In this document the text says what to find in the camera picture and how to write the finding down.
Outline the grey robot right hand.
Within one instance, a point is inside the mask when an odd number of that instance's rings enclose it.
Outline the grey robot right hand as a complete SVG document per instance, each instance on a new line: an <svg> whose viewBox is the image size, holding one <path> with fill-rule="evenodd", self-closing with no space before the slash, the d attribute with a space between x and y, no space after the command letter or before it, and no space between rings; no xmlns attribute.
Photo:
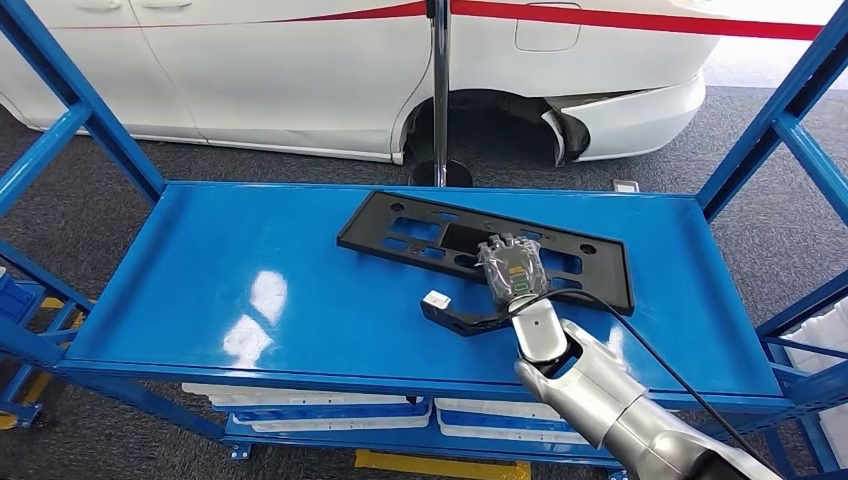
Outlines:
<svg viewBox="0 0 848 480"><path fill-rule="evenodd" d="M519 298L549 291L536 240L509 233L490 235L478 244L477 259L498 311Z"/></svg>

